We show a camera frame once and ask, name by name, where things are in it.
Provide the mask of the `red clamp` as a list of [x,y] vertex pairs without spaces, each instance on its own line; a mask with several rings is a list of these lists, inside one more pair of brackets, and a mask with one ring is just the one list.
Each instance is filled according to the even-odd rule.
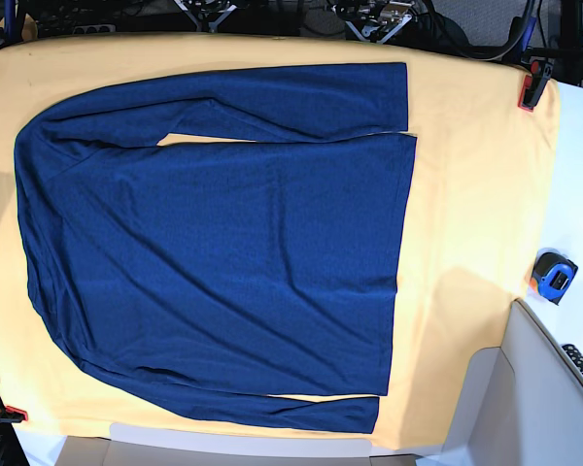
[[28,413],[13,407],[0,407],[0,423],[22,423],[28,421]]
[[538,105],[546,85],[552,78],[553,63],[548,59],[535,59],[525,76],[518,107],[532,113]]

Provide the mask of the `white cardboard box bottom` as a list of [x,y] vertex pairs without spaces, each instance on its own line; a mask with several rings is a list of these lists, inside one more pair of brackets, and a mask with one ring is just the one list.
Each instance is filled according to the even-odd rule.
[[421,456],[366,440],[204,434],[115,423],[109,438],[69,436],[58,465],[415,465]]

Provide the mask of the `blue long-sleeve T-shirt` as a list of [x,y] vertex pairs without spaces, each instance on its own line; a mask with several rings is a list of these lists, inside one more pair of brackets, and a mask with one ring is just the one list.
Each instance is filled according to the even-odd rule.
[[17,134],[28,295],[88,375],[190,419],[368,434],[415,162],[402,63],[107,86]]

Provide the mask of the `white cardboard box right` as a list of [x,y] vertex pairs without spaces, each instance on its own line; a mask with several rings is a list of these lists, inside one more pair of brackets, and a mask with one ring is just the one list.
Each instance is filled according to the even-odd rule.
[[583,465],[583,375],[521,300],[471,358],[439,465]]

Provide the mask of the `white cardboard box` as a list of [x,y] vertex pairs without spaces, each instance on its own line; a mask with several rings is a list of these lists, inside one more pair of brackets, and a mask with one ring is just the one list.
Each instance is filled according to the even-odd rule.
[[421,456],[366,440],[204,434],[115,423],[109,438],[69,436],[58,465],[415,465]]
[[439,465],[583,465],[583,375],[521,300],[471,358]]

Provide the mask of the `blue black tape measure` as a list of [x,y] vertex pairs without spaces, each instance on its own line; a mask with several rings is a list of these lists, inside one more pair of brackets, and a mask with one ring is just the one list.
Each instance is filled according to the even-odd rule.
[[572,284],[578,266],[556,250],[545,250],[536,259],[530,287],[543,299],[559,305]]

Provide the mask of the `red clamp top right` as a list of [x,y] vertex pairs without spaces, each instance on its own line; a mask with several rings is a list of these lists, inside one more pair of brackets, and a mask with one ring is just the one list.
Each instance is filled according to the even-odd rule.
[[532,113],[538,105],[546,85],[552,78],[553,63],[548,59],[535,59],[525,76],[518,107]]

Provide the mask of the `red clamp bottom left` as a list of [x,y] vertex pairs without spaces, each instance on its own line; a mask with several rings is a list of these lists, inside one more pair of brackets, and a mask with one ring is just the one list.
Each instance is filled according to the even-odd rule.
[[0,407],[0,423],[22,423],[28,421],[28,413],[13,407]]

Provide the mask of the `yellow table cloth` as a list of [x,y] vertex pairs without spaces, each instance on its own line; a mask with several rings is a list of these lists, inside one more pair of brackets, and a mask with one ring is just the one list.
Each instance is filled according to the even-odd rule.
[[0,50],[0,395],[30,432],[105,437],[113,423],[306,439],[300,430],[182,418],[81,372],[51,341],[27,294],[13,147],[22,126],[105,85],[210,70],[403,62],[417,157],[407,203],[389,394],[377,447],[441,444],[470,358],[503,338],[525,294],[547,209],[560,129],[549,83],[532,112],[523,71],[360,42],[223,34],[78,35]]

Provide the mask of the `black perforated object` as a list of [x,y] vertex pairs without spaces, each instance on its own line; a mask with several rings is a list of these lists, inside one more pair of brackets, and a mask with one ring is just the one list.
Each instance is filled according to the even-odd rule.
[[562,349],[566,353],[567,357],[572,361],[575,367],[583,375],[583,354],[574,344],[562,345]]

